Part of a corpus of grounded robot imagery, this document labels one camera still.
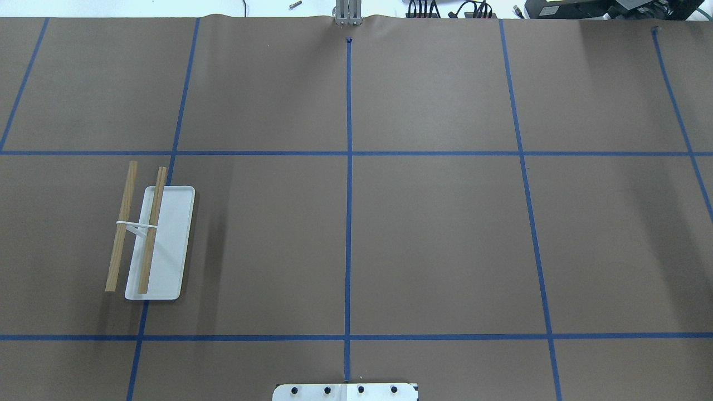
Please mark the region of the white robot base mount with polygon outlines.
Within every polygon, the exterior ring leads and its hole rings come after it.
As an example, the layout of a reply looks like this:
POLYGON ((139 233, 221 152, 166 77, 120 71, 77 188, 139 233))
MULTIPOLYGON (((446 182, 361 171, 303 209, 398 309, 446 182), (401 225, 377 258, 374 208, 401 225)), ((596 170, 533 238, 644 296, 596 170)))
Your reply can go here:
POLYGON ((419 400, 419 391, 412 383, 285 384, 272 400, 419 400))

